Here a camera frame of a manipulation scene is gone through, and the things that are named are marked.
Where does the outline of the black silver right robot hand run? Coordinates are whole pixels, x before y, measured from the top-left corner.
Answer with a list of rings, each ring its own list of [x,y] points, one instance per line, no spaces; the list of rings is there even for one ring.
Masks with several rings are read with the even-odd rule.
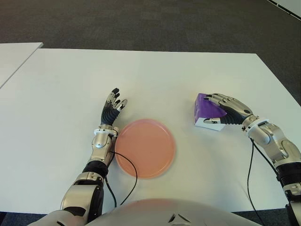
[[[253,115],[252,110],[239,100],[223,94],[208,94],[204,100],[210,101],[226,112],[223,117],[207,118],[206,124],[236,124],[241,125],[245,119]]]

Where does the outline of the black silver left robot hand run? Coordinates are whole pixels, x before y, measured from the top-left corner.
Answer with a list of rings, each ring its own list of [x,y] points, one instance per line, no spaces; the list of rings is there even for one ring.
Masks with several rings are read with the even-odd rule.
[[[119,89],[115,88],[108,95],[101,114],[101,125],[112,126],[120,112],[126,107],[127,99],[117,100]]]

